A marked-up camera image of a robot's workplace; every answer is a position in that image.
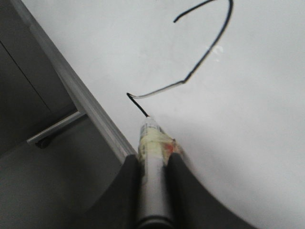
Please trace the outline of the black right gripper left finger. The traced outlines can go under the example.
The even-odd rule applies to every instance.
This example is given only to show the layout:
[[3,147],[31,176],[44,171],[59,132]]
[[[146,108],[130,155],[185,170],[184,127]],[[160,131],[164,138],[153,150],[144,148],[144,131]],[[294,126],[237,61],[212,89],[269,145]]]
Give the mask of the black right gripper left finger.
[[140,185],[140,163],[135,155],[126,157],[108,189],[74,219],[70,229],[133,229]]

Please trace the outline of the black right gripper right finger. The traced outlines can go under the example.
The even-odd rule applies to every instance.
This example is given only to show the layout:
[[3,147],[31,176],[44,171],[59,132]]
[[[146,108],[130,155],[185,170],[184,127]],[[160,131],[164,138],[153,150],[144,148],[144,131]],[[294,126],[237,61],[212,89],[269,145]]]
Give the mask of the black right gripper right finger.
[[254,228],[213,197],[178,153],[169,157],[166,180],[177,229]]

